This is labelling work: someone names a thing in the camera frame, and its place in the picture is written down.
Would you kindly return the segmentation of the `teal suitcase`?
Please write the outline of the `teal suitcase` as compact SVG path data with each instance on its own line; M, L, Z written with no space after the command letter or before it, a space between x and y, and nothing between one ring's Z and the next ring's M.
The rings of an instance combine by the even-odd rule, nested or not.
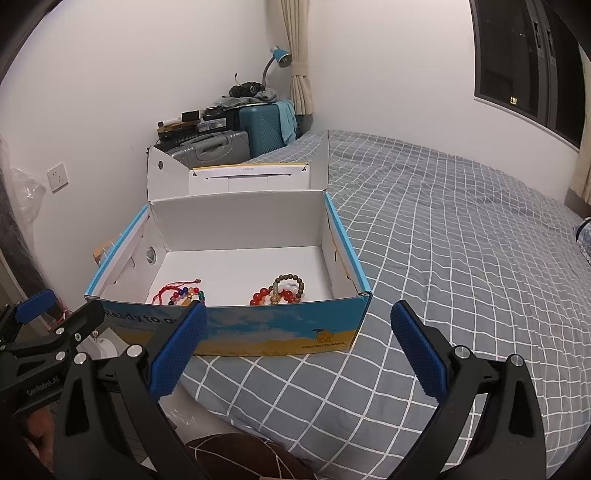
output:
M249 135L250 157L283 148L280 115L276 102L246 106L239 110L239 127Z

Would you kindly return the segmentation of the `red braided cord gold charm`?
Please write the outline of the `red braided cord gold charm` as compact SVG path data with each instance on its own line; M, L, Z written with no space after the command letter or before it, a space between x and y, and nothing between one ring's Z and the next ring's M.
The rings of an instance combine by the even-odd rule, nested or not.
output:
M200 279L170 282L162 286L152 297L152 305L186 306L193 301L204 303L204 291L199 288Z

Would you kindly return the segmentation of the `white wall socket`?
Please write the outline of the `white wall socket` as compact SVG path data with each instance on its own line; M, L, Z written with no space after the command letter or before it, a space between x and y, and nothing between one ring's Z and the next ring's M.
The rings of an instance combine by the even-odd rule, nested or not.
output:
M53 194L66 187L69 184L69 179L67 176L65 164L61 162L49 169L47 171L47 180L50 190Z

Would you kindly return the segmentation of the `blue yellow cardboard shoe box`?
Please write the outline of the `blue yellow cardboard shoe box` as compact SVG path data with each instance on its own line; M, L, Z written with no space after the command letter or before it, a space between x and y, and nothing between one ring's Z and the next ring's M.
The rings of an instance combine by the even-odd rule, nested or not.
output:
M186 306L152 305L200 279L209 356L304 355L353 345L370 285L329 196L328 134L251 163L189 169L150 147L147 203L86 289L117 333L144 343Z

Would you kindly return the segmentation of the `grey suitcase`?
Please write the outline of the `grey suitcase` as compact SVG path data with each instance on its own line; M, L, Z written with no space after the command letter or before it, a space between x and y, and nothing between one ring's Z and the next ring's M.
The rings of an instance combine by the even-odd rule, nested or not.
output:
M224 131L187 140L167 154L189 169L231 165L250 159L249 135Z

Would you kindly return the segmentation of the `beige left curtain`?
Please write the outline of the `beige left curtain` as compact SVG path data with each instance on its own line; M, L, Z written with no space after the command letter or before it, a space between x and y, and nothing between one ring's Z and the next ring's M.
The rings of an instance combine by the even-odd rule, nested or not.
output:
M310 2L304 0L280 1L288 50L291 54L290 97L297 115L315 113L311 81L308 78L308 12Z

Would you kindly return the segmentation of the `dark window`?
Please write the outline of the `dark window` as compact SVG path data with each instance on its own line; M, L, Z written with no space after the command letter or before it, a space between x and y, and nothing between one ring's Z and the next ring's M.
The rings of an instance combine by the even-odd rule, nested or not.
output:
M585 123L579 46L544 1L470 3L475 96L549 129L575 148Z

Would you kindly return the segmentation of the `clear plastic bag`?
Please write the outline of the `clear plastic bag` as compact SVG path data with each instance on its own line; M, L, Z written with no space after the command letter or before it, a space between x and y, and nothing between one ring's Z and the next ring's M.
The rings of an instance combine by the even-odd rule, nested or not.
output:
M16 168L11 169L11 181L19 218L26 226L32 226L40 213L46 188L35 177Z

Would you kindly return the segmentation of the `black headphones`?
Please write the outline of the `black headphones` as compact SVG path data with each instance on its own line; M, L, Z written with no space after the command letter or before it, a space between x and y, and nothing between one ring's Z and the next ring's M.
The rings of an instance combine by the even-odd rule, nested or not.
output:
M245 82L233 85L229 90L229 96L232 98L256 98L263 91L264 87L262 83Z

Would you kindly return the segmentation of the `grey checked bed sheet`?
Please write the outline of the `grey checked bed sheet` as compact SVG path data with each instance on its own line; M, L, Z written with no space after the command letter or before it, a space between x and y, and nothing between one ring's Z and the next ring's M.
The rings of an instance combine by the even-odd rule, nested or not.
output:
M401 140L332 131L329 193L373 291L349 351L197 357L185 391L335 479L383 479L436 409L390 327L407 301L452 344L521 355L549 472L590 423L590 267L580 218L521 181Z

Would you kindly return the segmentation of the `light blue cloth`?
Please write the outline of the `light blue cloth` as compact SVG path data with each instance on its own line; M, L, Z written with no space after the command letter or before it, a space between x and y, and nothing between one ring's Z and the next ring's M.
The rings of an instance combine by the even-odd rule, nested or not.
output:
M297 118L294 103L290 100L280 100L274 104L279 109L280 133L283 144L288 145L297 139Z

